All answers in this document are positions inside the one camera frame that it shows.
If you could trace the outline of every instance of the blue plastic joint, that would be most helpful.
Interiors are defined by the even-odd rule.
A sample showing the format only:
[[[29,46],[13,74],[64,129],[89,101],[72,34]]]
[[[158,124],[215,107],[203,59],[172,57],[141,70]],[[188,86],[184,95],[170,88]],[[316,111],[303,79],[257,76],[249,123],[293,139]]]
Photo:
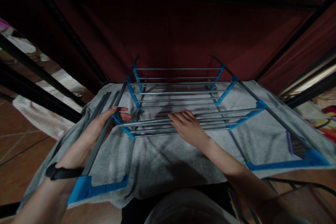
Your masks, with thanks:
[[[236,75],[232,76],[231,79],[233,82],[230,83],[230,85],[227,87],[226,91],[221,95],[220,99],[217,101],[216,106],[219,106],[221,104],[221,102],[223,101],[223,99],[225,98],[225,96],[228,95],[228,93],[233,89],[233,87],[236,85],[237,81],[239,80],[239,78]]]
[[[92,176],[79,177],[76,181],[75,187],[72,190],[68,204],[124,188],[127,186],[127,182],[128,175],[125,175],[120,182],[92,186]]]
[[[250,171],[271,170],[271,169],[287,169],[287,168],[303,168],[317,166],[332,166],[317,150],[310,149],[304,152],[305,158],[301,160],[260,164],[255,165],[251,161],[247,161],[247,167]]]
[[[256,116],[257,114],[259,114],[260,112],[262,112],[265,108],[267,108],[267,104],[264,103],[262,100],[259,100],[256,102],[257,108],[260,108],[260,110],[257,111],[251,111],[250,113],[248,113],[246,116],[247,118],[243,118],[243,119],[239,119],[235,124],[235,125],[228,125],[227,127],[229,128],[229,130],[233,130],[234,128],[237,128],[240,124],[246,122],[248,119]]]
[[[224,67],[225,67],[225,65],[224,65],[223,63],[221,63],[220,65],[221,65],[220,67],[221,67],[222,69],[219,70],[219,72],[218,72],[218,74],[217,74],[217,78],[214,80],[215,82],[217,82],[217,81],[219,80],[219,78],[221,77],[221,75],[222,75],[222,73],[223,73],[223,71],[224,71]],[[210,90],[213,90],[213,89],[215,88],[215,86],[216,86],[216,83],[214,83],[214,84],[211,86]]]
[[[134,94],[134,90],[133,90],[132,86],[130,85],[131,78],[129,76],[127,76],[125,81],[127,81],[127,88],[128,88],[129,93],[131,94],[131,97],[134,101],[135,106],[137,107],[138,110],[140,110],[141,109],[140,104],[138,103],[138,99]]]
[[[133,68],[133,73],[134,73],[134,77],[135,77],[136,81],[140,83],[140,79],[139,79],[139,75],[138,75],[138,72],[137,72],[137,69],[136,69],[136,63],[135,62],[133,62],[132,68]],[[139,89],[140,89],[141,93],[144,92],[141,85],[139,85]]]
[[[120,118],[120,115],[119,115],[119,109],[116,111],[116,113],[114,113],[112,115],[112,118],[113,118],[113,121],[116,125],[119,125],[119,124],[123,123],[122,119]],[[131,129],[129,127],[120,127],[120,128],[123,132],[125,132],[129,136],[129,138],[135,140],[135,137],[131,133]]]

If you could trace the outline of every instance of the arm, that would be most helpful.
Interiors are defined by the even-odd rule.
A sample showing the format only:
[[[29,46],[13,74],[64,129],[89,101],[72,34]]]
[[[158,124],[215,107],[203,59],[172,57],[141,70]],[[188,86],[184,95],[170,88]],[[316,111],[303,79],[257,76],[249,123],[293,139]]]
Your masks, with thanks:
[[[95,118],[70,147],[56,168],[74,169],[85,167],[106,121],[117,110],[117,107],[108,109]],[[130,120],[131,115],[120,113],[123,120]],[[18,213],[13,221],[16,223],[60,223],[67,208],[67,202],[77,178],[51,181],[46,178],[27,204]]]
[[[189,110],[168,116],[180,136],[221,170],[238,195],[256,210],[263,223],[273,223],[275,216],[289,210],[282,198],[209,137]]]

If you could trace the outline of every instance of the right hand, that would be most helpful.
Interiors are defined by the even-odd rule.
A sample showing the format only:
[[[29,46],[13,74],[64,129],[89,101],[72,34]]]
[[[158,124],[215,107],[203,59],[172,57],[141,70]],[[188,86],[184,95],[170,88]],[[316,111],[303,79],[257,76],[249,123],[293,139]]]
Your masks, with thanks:
[[[199,150],[202,151],[211,140],[191,111],[182,110],[180,113],[168,114],[168,117],[180,136]]]

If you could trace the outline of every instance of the gray towel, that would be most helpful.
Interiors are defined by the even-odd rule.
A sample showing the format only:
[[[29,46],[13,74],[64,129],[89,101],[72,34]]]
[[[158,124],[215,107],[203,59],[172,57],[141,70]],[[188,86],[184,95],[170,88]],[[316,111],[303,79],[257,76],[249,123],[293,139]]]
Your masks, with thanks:
[[[308,125],[293,110],[284,105],[278,98],[259,86],[255,82],[245,82],[260,99],[262,99],[280,118],[287,122],[298,134],[306,138],[332,165],[336,165],[336,145],[326,139],[320,132]],[[106,103],[105,111],[114,94],[122,84],[108,84],[104,86],[96,97],[89,102],[83,110],[83,118],[67,132],[61,139],[62,146],[55,157],[51,159],[54,150],[50,152],[39,170],[32,179],[21,206],[37,190],[45,179],[45,169],[49,164],[57,162],[79,137],[83,125],[93,113],[103,94],[112,92]],[[225,89],[226,84],[218,84],[217,88]],[[169,99],[177,96],[145,96],[148,99]],[[205,97],[205,95],[184,95],[183,98]],[[204,106],[174,107],[142,109],[140,120],[166,117],[168,112],[178,112],[189,109],[193,113],[217,112],[215,105],[207,105],[212,100],[197,101]],[[158,106],[169,104],[190,104],[190,102],[174,103],[143,103],[144,106]],[[129,108],[129,113],[134,117],[137,109],[126,90],[119,106]],[[256,106],[256,101],[239,84],[225,97],[220,105],[222,110],[246,109]],[[246,156],[254,164],[281,162],[296,160],[290,155],[287,145],[286,130],[267,112],[263,111],[252,119],[243,123],[232,131],[240,143]],[[230,134],[226,130],[209,131],[208,134],[227,152],[238,161],[245,164],[243,157],[237,149]],[[126,172],[127,153],[130,147],[130,139],[118,127],[115,127],[107,140],[103,143],[92,167],[92,184],[94,186],[121,181]],[[263,170],[255,174],[259,178],[286,172],[292,169]],[[74,207],[83,203],[98,203],[110,201],[115,206],[122,208],[132,198],[146,198],[174,189],[192,187],[196,185],[225,182],[225,176],[212,164],[199,150],[186,143],[179,135],[153,136],[137,138],[134,144],[132,163],[129,171],[129,180],[126,188],[100,195],[88,200],[71,204]]]

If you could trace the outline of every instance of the forearm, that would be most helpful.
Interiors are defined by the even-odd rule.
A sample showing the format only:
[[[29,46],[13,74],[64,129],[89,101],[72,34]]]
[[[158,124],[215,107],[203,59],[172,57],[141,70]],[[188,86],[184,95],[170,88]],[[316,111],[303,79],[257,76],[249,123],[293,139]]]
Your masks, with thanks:
[[[78,140],[55,167],[67,169],[84,167],[91,150],[90,145]],[[50,178],[46,178],[13,223],[60,223],[76,180],[77,178],[70,178],[51,181]]]
[[[257,209],[267,200],[278,196],[213,139],[209,138],[200,150],[221,170],[230,185],[251,207]]]

